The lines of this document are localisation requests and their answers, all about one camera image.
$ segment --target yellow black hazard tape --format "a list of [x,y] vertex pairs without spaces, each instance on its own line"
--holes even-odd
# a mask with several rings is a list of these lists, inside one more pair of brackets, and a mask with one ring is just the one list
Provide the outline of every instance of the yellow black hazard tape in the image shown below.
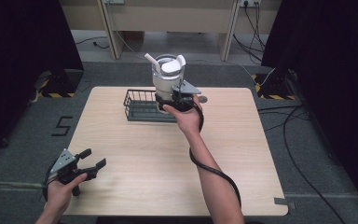
[[257,82],[257,78],[265,80],[266,75],[252,75],[252,78],[257,83],[255,84],[255,91],[257,96],[262,99],[272,99],[272,100],[295,100],[296,97],[292,94],[292,90],[288,85],[282,85],[280,88],[271,88],[268,86],[260,86],[260,83]]
[[63,97],[74,97],[75,93],[71,92],[73,90],[65,90],[65,88],[63,88],[63,90],[49,90],[48,88],[46,88],[46,86],[48,85],[48,80],[46,80],[45,82],[43,82],[38,96],[39,97],[50,97],[50,98],[63,98]]
[[62,97],[74,97],[74,93],[62,93],[62,92],[39,92],[39,97],[51,97],[51,98],[62,98]]

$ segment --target human arm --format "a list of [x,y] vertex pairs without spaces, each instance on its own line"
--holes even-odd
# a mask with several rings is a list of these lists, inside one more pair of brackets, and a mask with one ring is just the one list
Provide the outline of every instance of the human arm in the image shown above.
[[[200,107],[197,95],[194,102]],[[205,145],[199,130],[200,116],[196,109],[179,112],[169,105],[163,108],[176,117],[179,129],[184,133],[194,157],[209,167],[222,171]],[[232,186],[221,176],[197,167],[203,196],[214,224],[244,223],[243,214]]]
[[79,175],[70,183],[64,185],[58,180],[48,184],[48,201],[42,215],[35,224],[56,224],[59,222],[62,214],[68,208],[71,201],[72,189],[83,182],[87,174]]

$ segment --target black curtain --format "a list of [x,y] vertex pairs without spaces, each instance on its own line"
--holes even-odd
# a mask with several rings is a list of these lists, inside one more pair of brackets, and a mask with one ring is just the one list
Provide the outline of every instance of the black curtain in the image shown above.
[[358,3],[282,0],[262,65],[297,72],[331,152],[358,189]]
[[0,140],[44,71],[83,70],[58,0],[0,1]]

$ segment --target table surface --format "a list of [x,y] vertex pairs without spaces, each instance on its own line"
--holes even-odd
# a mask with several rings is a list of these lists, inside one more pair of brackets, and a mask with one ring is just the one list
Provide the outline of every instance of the table surface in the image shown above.
[[[92,90],[73,139],[73,153],[91,148],[79,168],[106,158],[98,177],[80,185],[66,215],[209,216],[188,142],[176,123],[127,121],[128,89]],[[280,180],[258,116],[253,95],[245,88],[200,88],[205,143],[223,171],[237,184],[246,216],[284,216]]]

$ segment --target hand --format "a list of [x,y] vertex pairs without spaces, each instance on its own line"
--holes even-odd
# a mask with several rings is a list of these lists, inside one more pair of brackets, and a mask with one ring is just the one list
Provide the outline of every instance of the hand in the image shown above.
[[[193,101],[202,110],[198,95],[193,95]],[[164,110],[175,116],[179,129],[184,134],[200,133],[200,115],[195,108],[186,112],[180,112],[170,105],[164,105]]]
[[63,214],[71,201],[72,189],[87,178],[87,174],[79,175],[70,183],[64,185],[58,180],[48,184],[48,202],[46,208],[51,208]]
[[57,223],[69,206],[72,189],[78,186],[86,178],[87,174],[82,174],[66,185],[60,183],[58,180],[49,183],[48,202],[46,203],[45,210],[36,223]]

